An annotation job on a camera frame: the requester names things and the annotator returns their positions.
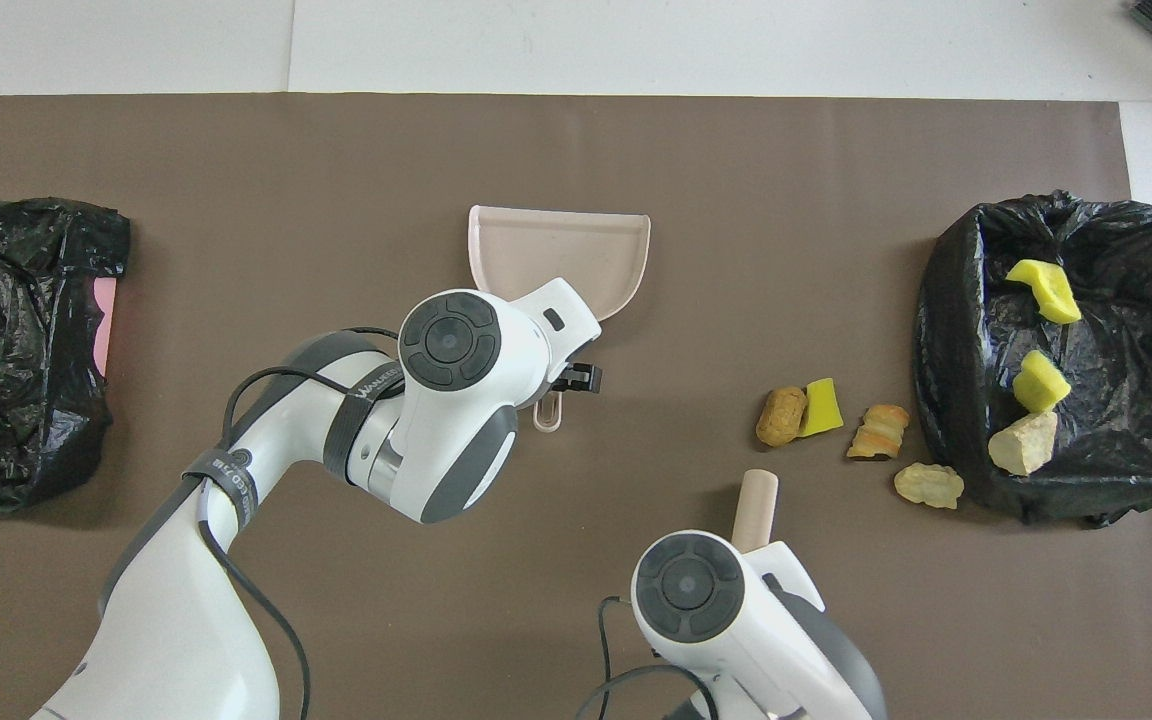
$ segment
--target dustpan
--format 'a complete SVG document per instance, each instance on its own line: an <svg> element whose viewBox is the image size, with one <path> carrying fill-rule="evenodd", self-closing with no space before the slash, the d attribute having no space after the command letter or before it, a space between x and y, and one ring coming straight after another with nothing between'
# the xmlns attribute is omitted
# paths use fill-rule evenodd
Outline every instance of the dustpan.
<svg viewBox="0 0 1152 720"><path fill-rule="evenodd" d="M566 279L602 323L639 290L650 236L646 215L475 205L470 272L479 290L508 301L554 278ZM562 393L545 393L532 407L532 424L554 432L561 423Z"/></svg>

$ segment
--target wooden stick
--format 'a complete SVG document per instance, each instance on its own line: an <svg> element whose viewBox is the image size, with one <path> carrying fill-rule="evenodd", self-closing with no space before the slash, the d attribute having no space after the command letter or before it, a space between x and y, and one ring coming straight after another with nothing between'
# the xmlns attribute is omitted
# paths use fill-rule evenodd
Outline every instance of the wooden stick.
<svg viewBox="0 0 1152 720"><path fill-rule="evenodd" d="M736 502L736 521L732 524L732 546L736 550L749 552L772 541L778 484L780 480L767 470L745 470Z"/></svg>

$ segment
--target black plastic bag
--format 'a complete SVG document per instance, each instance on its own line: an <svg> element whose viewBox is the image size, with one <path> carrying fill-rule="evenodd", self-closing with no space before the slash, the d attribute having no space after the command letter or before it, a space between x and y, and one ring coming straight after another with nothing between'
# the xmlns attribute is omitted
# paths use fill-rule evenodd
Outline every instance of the black plastic bag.
<svg viewBox="0 0 1152 720"><path fill-rule="evenodd" d="M73 200L0 202L0 510L77 487L109 425L93 282L122 276L131 225Z"/></svg>
<svg viewBox="0 0 1152 720"><path fill-rule="evenodd" d="M1038 314L1005 275L1021 259L1064 266L1083 319ZM1067 192L977 205L937 241L914 329L919 416L937 462L973 501L1037 520L1108 525L1152 507L1152 205ZM1052 461L1028 478L993 465L987 442L1026 414L1011 379L1047 354L1071 392Z"/></svg>

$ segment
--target food scrap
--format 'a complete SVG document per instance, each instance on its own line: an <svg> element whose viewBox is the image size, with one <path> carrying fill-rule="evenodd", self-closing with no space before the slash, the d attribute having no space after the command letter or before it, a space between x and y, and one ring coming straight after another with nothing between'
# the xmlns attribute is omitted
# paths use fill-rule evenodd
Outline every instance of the food scrap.
<svg viewBox="0 0 1152 720"><path fill-rule="evenodd" d="M865 411L847 457L896 457L905 439L909 414L901 406L873 406Z"/></svg>
<svg viewBox="0 0 1152 720"><path fill-rule="evenodd" d="M990 438L990 458L1011 475L1030 475L1052 460L1056 415L1030 414Z"/></svg>
<svg viewBox="0 0 1152 720"><path fill-rule="evenodd" d="M1009 281L1029 286L1038 301L1038 314L1052 323L1068 325L1083 319L1078 302L1074 302L1074 290L1069 287L1069 278L1064 268L1055 263L1043 260L1021 260L1007 273Z"/></svg>
<svg viewBox="0 0 1152 720"><path fill-rule="evenodd" d="M912 465L896 473L896 492L910 502L923 502L931 507L958 509L958 498L963 495L963 478L954 468L946 465Z"/></svg>
<svg viewBox="0 0 1152 720"><path fill-rule="evenodd" d="M808 409L803 416L799 437L814 435L826 430L841 429L842 414L838 410L838 396L833 392L833 378L823 378L808 384Z"/></svg>
<svg viewBox="0 0 1152 720"><path fill-rule="evenodd" d="M799 424L808 396L803 388L782 387L767 393L767 404L758 419L755 434L768 447L781 447L799 437Z"/></svg>
<svg viewBox="0 0 1152 720"><path fill-rule="evenodd" d="M1070 386L1056 365L1041 351L1030 350L1020 362L1020 374L1011 382L1011 392L1025 410L1045 414L1069 395Z"/></svg>

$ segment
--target brown paper backdrop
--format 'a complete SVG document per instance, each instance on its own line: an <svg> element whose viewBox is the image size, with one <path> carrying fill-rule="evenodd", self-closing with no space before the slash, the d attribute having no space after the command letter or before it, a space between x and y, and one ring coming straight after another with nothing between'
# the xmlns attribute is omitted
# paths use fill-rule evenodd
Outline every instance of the brown paper backdrop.
<svg viewBox="0 0 1152 720"><path fill-rule="evenodd" d="M585 351L602 395L569 397L556 434L524 429L473 511L419 526L314 467L262 507L233 555L305 639L312 717L570 717L600 680L596 604L657 537L730 529L751 467L782 478L774 537L892 717L1152 717L1152 511L1087 532L909 505L890 476L927 460L916 427L901 464L842 457L865 407L914 407L931 238L976 202L1058 187L1128 197L1115 105L0 97L0 199L96 202L134 227L101 469L0 518L0 717L82 657L106 573L234 384L470 285L476 202L650 214L646 275ZM826 376L849 427L759 450L765 391ZM652 661L612 614L617 668ZM257 623L294 717L291 651ZM685 695L650 680L612 715Z"/></svg>

